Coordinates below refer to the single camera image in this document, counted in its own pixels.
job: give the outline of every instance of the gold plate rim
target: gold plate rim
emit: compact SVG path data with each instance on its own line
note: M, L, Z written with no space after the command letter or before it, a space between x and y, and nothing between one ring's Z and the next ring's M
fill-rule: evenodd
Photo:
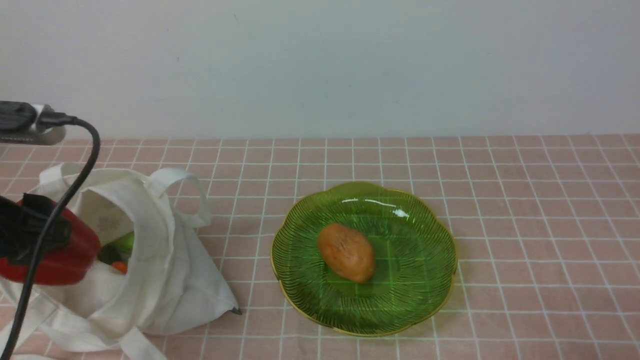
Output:
M442 303L440 304L440 306L438 306L434 311L430 312L430 313L429 313L428 315L426 315L424 318L421 318L420 320L418 320L418 321L416 321L416 322L414 322L414 323L411 323L411 324L409 324L409 325L407 325L407 326L405 326L405 327L402 327L402 328L400 328L400 329L398 329L398 330L394 330L394 331L390 331L390 332L382 332L382 333L379 333L379 334L359 334L359 333L357 333L357 332L350 332L350 331L345 331L345 330L342 330L342 329L339 329L339 328L336 328L336 327L330 327L330 326L327 326L327 325L325 325L325 324L323 324L323 323L321 323L321 322L317 321L316 319L312 318L311 316L309 316L309 315L308 315L307 313L305 313L304 311L302 311L302 310L301 310L301 309L300 309L300 308L299 308L299 307L298 307L298 306L297 306L297 305L296 305L296 304L291 300L291 298L289 297L289 294L287 294L287 292L285 291L285 288L284 288L284 286L283 286L283 284L282 284L282 280L280 280L280 276L278 275L278 272L277 272L277 270L276 270L276 268L275 268L275 264L273 263L273 245L274 245L274 242L275 242L275 238L276 238L276 236L278 236L278 234L280 233L280 231L282 231L282 228L284 227L284 224L286 224L287 219L289 218L289 215L291 214L291 211L292 211L292 210L293 210L293 209L294 209L294 208L295 208L295 207L296 207L296 206L297 206L301 201L303 201L303 200L305 200L305 199L307 199L307 198L309 198L309 197L311 197L311 196L316 196L316 195L319 195L319 194L321 194L321 193L329 192L329 191L331 191L331 190L334 190L334 189L336 189L336 188L338 188L338 187L340 187L340 186L344 186L344 185L346 185L346 184L366 184L367 186L375 186L375 187L377 187L377 188L380 188L380 189L383 189L383 190L386 190L386 191L390 191L390 192L399 192L399 193L402 193L402 194L404 194L404 195L409 195L410 197L413 197L414 199L417 199L418 201L420 201L421 203L423 203L423 205L425 205L425 207L427 207L427 208L431 211L431 208L429 208L429 206L427 205L427 203L426 203L426 202L424 202L421 198L419 198L419 197L415 196L415 195L414 195L414 194L412 194L412 193L408 193L408 192L406 192L406 191L404 191L404 190L399 190L399 189L385 188L384 186L381 186L381 185L378 185L378 184L373 184L373 183L368 183L367 181L348 181L348 182L346 182L346 183L338 184L338 185L336 185L336 186L333 186L333 187L331 187L331 188L329 188L329 189L327 189L327 190L323 190L323 191L321 191L321 192L311 193L311 194L309 194L309 195L307 195L307 196L303 197L302 199L300 199L300 200L296 201L296 203L295 203L295 204L293 204L293 206L291 207L291 209L287 212L287 215L284 217L284 220L282 221L282 225L280 226L280 228L278 229L278 231L277 231L277 232L275 233L275 235L273 236L273 240L274 240L274 241L272 241L272 242L271 242L271 250L269 251L269 262L271 263L271 269L272 269L273 274L275 275L276 279L278 279L278 285L280 285L280 291L281 291L281 292L282 292L282 294L284 295L285 299L287 299L287 302L288 302L288 303L290 303L290 305L291 305L291 306L292 306L292 307L293 307L297 312L299 312L300 314L302 314L305 318L307 318L307 319L309 319L309 320L311 320L311 321L315 322L315 323L316 323L316 324L318 324L318 325L321 325L321 326L327 327L327 328L329 328L329 329L331 329L331 330L334 330L334 331L336 331L336 332L339 332L339 333L341 333L341 334L346 334L346 335L350 335L350 336L358 336L358 337L361 337L361 338L381 338L381 337L384 337L384 336L395 335L395 334L397 334L397 333L399 333L399 332L403 332L403 331L405 331L405 330L409 329L410 327L413 327L414 325L417 325L417 324L419 324L419 323L421 323L421 322L423 322L423 321L425 321L425 320L427 320L427 319L431 318L432 316L436 315L436 314L437 314L437 313L438 313L438 312L439 312L439 311L440 311L440 310L441 310L441 309L446 305L446 303L448 303L449 299L451 298L451 295L453 294L453 289L454 289L455 280L456 280L456 272L458 271L458 244L456 243L456 239L454 238L453 234L451 234L450 230L449 230L446 226L444 226L444 225L443 225L443 223L440 221L440 219L439 219L438 217L436 217L436 216L435 216L435 214L434 214L434 218L435 218L435 220L438 222L438 224L439 224L440 226L442 226L442 229L444 229L444 230L449 234L449 236L451 237L451 241L453 242L453 251L454 251L454 258L455 258L456 268L454 269L453 274L451 274L451 283L450 283L450 285L449 285L449 292L448 292L447 296L445 297L444 301L442 301Z

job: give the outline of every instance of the scalloped plate rim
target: scalloped plate rim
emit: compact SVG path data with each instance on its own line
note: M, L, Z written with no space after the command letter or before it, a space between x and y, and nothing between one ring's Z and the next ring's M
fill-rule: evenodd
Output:
M383 189L385 191L389 191L389 192L399 192L405 195L408 195L410 197L413 197L414 199L417 199L420 203L422 203L422 205L433 214L433 218L436 220L436 222L440 225L440 227L442 227L442 229L444 229L447 234L449 234L449 236L451 237L451 242L453 244L453 251L454 251L454 263L456 264L456 266L454 267L454 271L451 274L451 281L449 283L449 292L447 293L447 296L444 298L444 300L442 301L442 303L432 312L430 312L429 314L427 314L424 318L421 318L420 320L410 323L405 327L402 327L400 329L394 330L394 331L390 331L390 332L384 332L384 333L379 333L379 334L360 334L357 332L350 332L350 331L346 331L340 328L336 328L336 327L332 327L329 325L326 325L324 323L321 323L320 321L316 320L315 318L312 318L311 316L309 316L306 312L302 311L289 297L289 294L287 294L287 292L285 291L285 288L282 284L282 280L280 278L280 276L278 275L278 272L275 268L275 264L273 263L273 246L275 244L275 240L278 237L278 234L280 234L280 231L282 231L282 229L284 228L284 225L287 223L287 220L289 219L289 216L291 215L291 213L293 212L293 210L299 206L303 200L320 195L322 193L328 193L331 192L332 190L336 190L340 187L346 186L346 185L354 185L354 184L362 184L365 186L371 186L372 188L378 188L378 189ZM431 208L429 208L429 206L427 205L426 202L424 202L420 197L406 192L404 190L400 190L400 189L394 189L394 188L385 188L382 185L378 185L378 184L374 184L374 183L369 183L367 181L348 181L345 183L341 183L338 185L335 185L329 189L320 191L320 192L315 192L315 193L311 193L309 195L304 196L302 199L296 201L296 203L291 207L291 209L287 212L287 215L284 217L284 220L282 221L282 225L280 226L280 228L278 229L278 231L275 233L274 237L273 237L273 241L271 242L271 249L269 251L269 262L271 263L271 269L273 271L273 274L275 275L277 281L278 281L278 285L280 286L280 291L282 292L282 294L284 295L285 299L287 299L287 302L300 314L302 314L305 318L315 322L318 325L327 327L329 329L332 329L334 331L337 331L339 333L342 334L346 334L346 335L350 335L350 336L358 336L361 338L380 338L380 337L384 337L384 336L390 336L390 335L394 335L397 334L399 332L403 332L407 329L409 329L410 327L413 327L414 325L417 325L429 318L431 318L432 316L436 315L445 305L446 303L448 303L449 299L451 298L451 295L453 294L453 289L454 289L454 285L455 285L455 277L456 277L456 273L458 272L458 261L459 261L459 257L458 257L458 244L456 243L456 239L453 236L453 234L451 234L450 230L448 228L446 228L446 226L443 225L443 223L440 221L440 219L435 216L435 214L433 213L433 211L431 210Z

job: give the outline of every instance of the carrot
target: carrot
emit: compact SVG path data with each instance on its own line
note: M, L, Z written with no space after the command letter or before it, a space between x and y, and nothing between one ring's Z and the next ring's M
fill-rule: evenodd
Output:
M113 266L123 274L127 273L127 264L123 263L122 261L116 261L115 263L112 263L111 266Z

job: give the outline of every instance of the red bell pepper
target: red bell pepper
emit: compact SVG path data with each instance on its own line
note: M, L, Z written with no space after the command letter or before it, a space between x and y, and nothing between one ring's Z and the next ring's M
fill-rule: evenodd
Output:
M4 210L0 211L0 216L4 220L15 217L16 221L15 227L11 227L7 221L0 222L0 246L5 247L4 254L0 252L0 276L24 282L33 246L40 233L37 231L38 227L44 226L43 219L46 220L56 203L40 195L25 194L22 200L13 203L15 206L12 209L7 203L10 200L0 200ZM31 208L26 209L28 206L25 203L29 203ZM33 209L33 204L40 209ZM13 247L9 251L7 243ZM69 209L64 209L61 218L45 239L45 253L36 271L34 283L49 286L75 284L84 279L99 252L100 241L95 232Z

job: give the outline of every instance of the white wall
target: white wall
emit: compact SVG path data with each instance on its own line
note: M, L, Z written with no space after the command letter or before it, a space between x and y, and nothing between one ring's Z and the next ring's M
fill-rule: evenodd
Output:
M639 0L2 0L0 99L104 136L640 132Z

